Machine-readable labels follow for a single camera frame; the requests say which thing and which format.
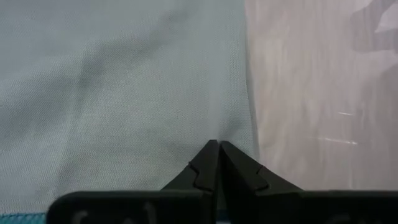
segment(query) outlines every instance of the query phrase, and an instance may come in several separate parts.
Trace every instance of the light blue fabric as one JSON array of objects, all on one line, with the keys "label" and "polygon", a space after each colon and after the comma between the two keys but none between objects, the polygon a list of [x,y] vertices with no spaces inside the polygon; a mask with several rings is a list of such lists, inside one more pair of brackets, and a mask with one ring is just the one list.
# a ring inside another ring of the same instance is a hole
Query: light blue fabric
[{"label": "light blue fabric", "polygon": [[[26,213],[13,215],[0,215],[0,224],[44,224],[44,213]],[[218,224],[228,224],[229,222],[217,222]]]},{"label": "light blue fabric", "polygon": [[0,2],[0,211],[157,190],[209,139],[256,157],[243,0]]}]

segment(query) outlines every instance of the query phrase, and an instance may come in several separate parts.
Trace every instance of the fabric texture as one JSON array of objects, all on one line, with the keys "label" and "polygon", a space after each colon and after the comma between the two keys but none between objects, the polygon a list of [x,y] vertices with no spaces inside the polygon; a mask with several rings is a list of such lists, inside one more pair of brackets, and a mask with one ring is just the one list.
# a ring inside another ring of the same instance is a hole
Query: fabric texture
[{"label": "fabric texture", "polygon": [[157,190],[209,139],[252,157],[242,0],[0,2],[0,211]]}]

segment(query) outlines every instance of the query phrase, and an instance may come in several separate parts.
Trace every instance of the blue edge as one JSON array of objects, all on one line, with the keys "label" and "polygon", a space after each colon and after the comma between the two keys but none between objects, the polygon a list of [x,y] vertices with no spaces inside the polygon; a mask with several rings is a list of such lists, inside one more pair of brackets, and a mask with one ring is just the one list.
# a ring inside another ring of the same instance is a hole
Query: blue edge
[{"label": "blue edge", "polygon": [[[217,220],[228,220],[226,211],[218,211]],[[45,224],[45,213],[15,213],[0,215],[0,224]]]}]

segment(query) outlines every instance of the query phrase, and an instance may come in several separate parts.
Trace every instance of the black plastic part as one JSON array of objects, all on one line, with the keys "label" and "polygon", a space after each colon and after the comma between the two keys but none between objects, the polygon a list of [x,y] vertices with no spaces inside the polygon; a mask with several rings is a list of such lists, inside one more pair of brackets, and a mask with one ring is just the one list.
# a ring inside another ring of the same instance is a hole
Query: black plastic part
[{"label": "black plastic part", "polygon": [[160,191],[75,192],[56,200],[48,224],[215,223],[217,141],[209,141],[188,166]]},{"label": "black plastic part", "polygon": [[229,142],[221,178],[232,224],[398,223],[397,192],[303,191]]}]

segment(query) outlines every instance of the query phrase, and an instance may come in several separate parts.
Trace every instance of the fold in fabric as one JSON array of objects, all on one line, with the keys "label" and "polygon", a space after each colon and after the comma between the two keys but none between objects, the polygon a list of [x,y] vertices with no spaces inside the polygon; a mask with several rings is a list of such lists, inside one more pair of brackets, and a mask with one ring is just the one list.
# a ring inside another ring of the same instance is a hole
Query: fold in fabric
[{"label": "fold in fabric", "polygon": [[0,211],[156,190],[209,139],[257,157],[242,0],[0,3]]}]

